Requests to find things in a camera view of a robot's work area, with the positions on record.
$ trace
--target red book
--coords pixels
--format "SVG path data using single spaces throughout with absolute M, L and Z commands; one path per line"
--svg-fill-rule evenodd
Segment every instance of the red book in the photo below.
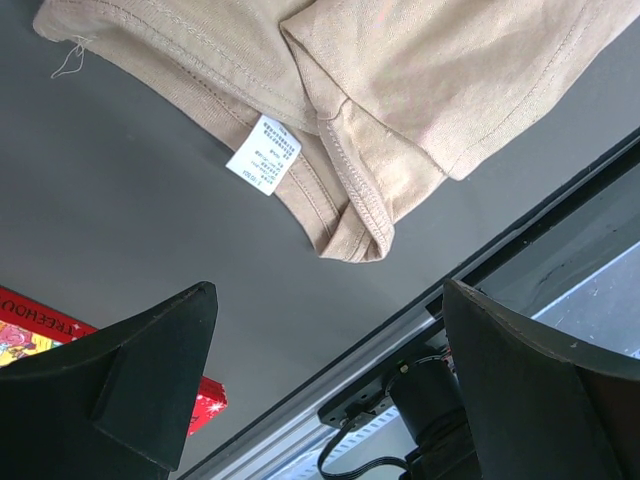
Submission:
M 91 325 L 0 287 L 0 367 L 91 335 L 96 330 Z M 227 396 L 222 384 L 202 377 L 188 435 L 193 435 L 226 406 Z

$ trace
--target gray table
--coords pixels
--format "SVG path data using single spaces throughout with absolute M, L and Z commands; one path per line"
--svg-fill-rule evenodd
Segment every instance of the gray table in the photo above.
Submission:
M 640 23 L 543 121 L 400 222 L 389 257 L 316 258 L 286 208 L 225 170 L 229 151 L 128 74 L 0 3 L 0 284 L 104 327 L 198 280 L 218 285 L 207 376 L 230 406 L 202 459 L 640 125 Z

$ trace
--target white care label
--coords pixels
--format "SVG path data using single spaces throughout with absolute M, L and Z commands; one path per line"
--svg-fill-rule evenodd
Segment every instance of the white care label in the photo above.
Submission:
M 280 122 L 262 115 L 227 168 L 262 193 L 271 195 L 301 148 L 300 142 Z

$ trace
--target folded cloth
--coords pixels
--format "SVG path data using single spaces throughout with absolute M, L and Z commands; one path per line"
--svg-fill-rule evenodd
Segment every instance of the folded cloth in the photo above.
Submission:
M 261 113 L 302 144 L 276 195 L 323 257 L 394 224 L 546 114 L 640 0 L 46 0 L 38 33 L 130 72 L 237 150 Z

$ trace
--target black cable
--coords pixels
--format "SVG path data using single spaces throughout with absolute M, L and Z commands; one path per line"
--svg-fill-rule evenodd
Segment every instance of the black cable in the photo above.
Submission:
M 369 470 L 376 467 L 382 467 L 383 465 L 390 465 L 393 467 L 402 468 L 406 472 L 409 472 L 409 465 L 407 464 L 407 462 L 396 457 L 376 458 L 375 460 L 371 460 L 370 462 L 365 463 L 360 468 L 356 468 L 355 470 L 352 470 L 350 472 L 345 472 L 345 473 L 328 473 L 322 470 L 322 465 L 327 460 L 329 455 L 331 455 L 331 452 L 333 452 L 333 449 L 338 446 L 338 444 L 344 439 L 344 437 L 347 436 L 347 434 L 351 431 L 351 429 L 353 428 L 357 420 L 358 420 L 358 417 L 356 416 L 351 420 L 349 420 L 347 423 L 345 423 L 342 426 L 342 428 L 340 428 L 340 431 L 336 434 L 336 436 L 333 437 L 331 441 L 329 441 L 329 443 L 327 443 L 325 447 L 322 449 L 322 452 L 318 457 L 318 471 L 320 472 L 320 475 L 322 476 L 322 478 L 324 478 L 325 480 L 355 480 L 356 478 L 359 478 L 360 476 L 364 475 Z

